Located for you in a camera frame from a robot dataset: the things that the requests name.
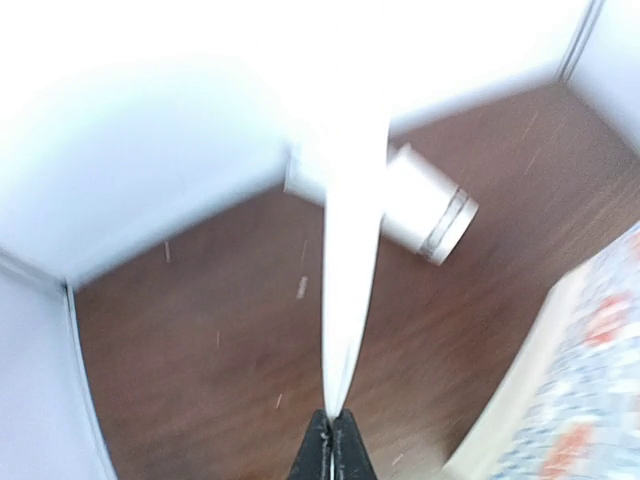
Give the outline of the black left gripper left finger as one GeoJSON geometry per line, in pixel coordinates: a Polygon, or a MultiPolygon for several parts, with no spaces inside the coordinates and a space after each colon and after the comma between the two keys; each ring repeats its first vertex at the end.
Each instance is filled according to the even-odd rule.
{"type": "Polygon", "coordinates": [[[315,410],[287,476],[288,480],[330,480],[333,434],[324,410],[315,410]]]}

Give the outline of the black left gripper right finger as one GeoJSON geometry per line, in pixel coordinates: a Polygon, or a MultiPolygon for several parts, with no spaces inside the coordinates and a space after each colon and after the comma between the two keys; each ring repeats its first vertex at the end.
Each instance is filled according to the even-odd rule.
{"type": "Polygon", "coordinates": [[[333,479],[377,480],[355,417],[343,409],[332,425],[333,479]]]}

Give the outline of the blue checkered paper bag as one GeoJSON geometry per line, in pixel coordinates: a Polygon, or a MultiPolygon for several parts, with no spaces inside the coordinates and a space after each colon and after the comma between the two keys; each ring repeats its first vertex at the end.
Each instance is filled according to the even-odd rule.
{"type": "Polygon", "coordinates": [[[639,476],[639,228],[549,291],[444,479],[639,476]]]}

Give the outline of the single white straw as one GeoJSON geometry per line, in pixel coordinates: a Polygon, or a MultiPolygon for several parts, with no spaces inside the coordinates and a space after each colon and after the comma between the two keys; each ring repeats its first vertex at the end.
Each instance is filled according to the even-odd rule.
{"type": "Polygon", "coordinates": [[[369,311],[383,213],[389,113],[343,108],[329,129],[324,206],[322,383],[334,420],[350,390],[369,311]]]}

